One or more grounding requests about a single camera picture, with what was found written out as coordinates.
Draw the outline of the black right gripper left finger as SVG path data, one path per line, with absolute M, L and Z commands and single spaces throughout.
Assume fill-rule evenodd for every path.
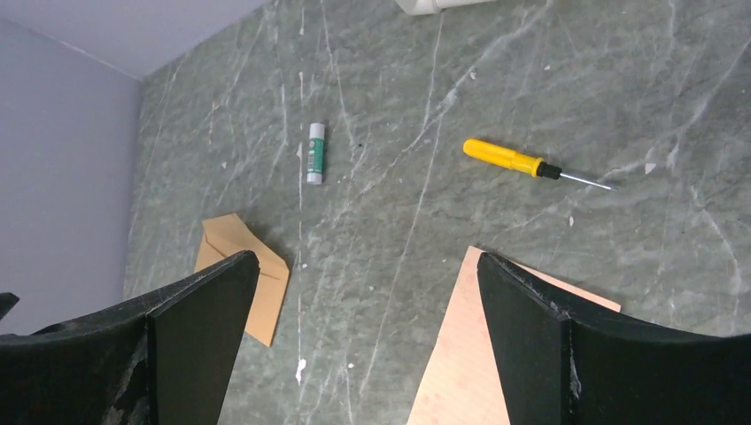
M 4 424 L 214 424 L 259 278 L 240 251 L 139 297 L 1 338 Z

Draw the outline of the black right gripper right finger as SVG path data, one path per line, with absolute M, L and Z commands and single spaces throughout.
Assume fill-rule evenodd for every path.
M 635 319 L 493 253 L 477 280 L 512 423 L 749 423 L 749 336 Z

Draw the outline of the beige letter sheet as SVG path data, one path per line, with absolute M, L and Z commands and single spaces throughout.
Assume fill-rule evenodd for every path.
M 571 323 L 470 246 L 410 424 L 570 424 Z

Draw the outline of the brown paper envelope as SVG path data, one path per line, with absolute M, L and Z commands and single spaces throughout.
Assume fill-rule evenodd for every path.
M 240 217 L 227 214 L 202 221 L 203 235 L 194 270 L 199 272 L 240 251 L 252 251 L 259 261 L 259 278 L 245 332 L 272 345 L 290 279 L 285 260 L 256 237 Z

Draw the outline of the green white glue stick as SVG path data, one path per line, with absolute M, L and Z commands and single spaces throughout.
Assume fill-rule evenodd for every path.
M 312 185 L 323 183 L 325 166 L 326 126 L 312 123 L 309 127 L 306 182 Z

